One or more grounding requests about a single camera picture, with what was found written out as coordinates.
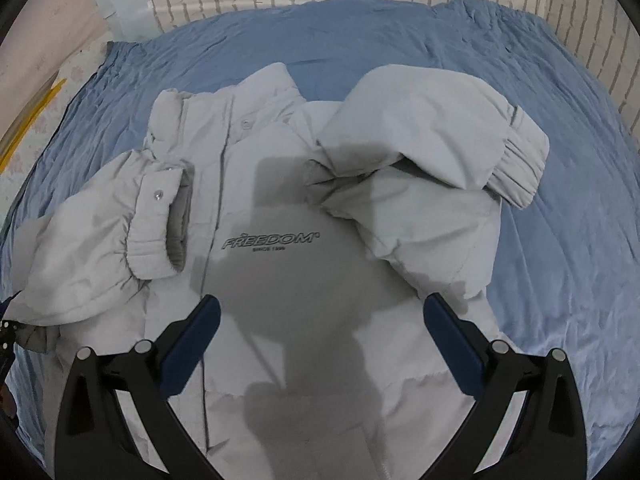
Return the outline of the light grey puffer jacket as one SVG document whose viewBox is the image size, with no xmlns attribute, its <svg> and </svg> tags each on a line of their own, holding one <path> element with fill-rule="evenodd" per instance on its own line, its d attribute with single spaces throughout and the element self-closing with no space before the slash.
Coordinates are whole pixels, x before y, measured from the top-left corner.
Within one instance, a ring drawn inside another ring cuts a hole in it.
<svg viewBox="0 0 640 480">
<path fill-rule="evenodd" d="M 221 324 L 172 401 L 229 479 L 415 479 L 469 413 L 422 321 L 431 292 L 490 338 L 501 207 L 548 136 L 490 84 L 386 65 L 308 101 L 281 63 L 163 91 L 122 153 L 14 236 L 9 315 L 44 351 L 44 459 L 79 349 Z"/>
</svg>

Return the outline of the pink padded headboard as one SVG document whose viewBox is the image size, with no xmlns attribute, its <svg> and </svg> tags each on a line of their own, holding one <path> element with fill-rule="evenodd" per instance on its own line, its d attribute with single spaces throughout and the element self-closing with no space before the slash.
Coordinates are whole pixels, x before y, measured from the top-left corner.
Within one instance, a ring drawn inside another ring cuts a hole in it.
<svg viewBox="0 0 640 480">
<path fill-rule="evenodd" d="M 1 45 L 1 130 L 66 58 L 107 29 L 96 0 L 28 0 Z"/>
</svg>

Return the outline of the blue bed sheet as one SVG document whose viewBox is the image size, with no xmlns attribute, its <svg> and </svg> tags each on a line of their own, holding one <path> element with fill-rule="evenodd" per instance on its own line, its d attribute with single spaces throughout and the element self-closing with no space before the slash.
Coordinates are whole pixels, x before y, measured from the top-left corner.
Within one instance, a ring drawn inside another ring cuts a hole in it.
<svg viewBox="0 0 640 480">
<path fill-rule="evenodd" d="M 58 206 L 116 155 L 140 148 L 157 95 L 216 91 L 281 62 L 310 100 L 340 100 L 372 68 L 482 78 L 547 133 L 539 193 L 502 213 L 488 299 L 523 350 L 570 357 L 588 466 L 611 459 L 639 413 L 639 157 L 608 92 L 539 16 L 487 0 L 426 6 L 326 0 L 240 11 L 143 42 L 116 42 L 66 110 L 1 235 Z"/>
</svg>

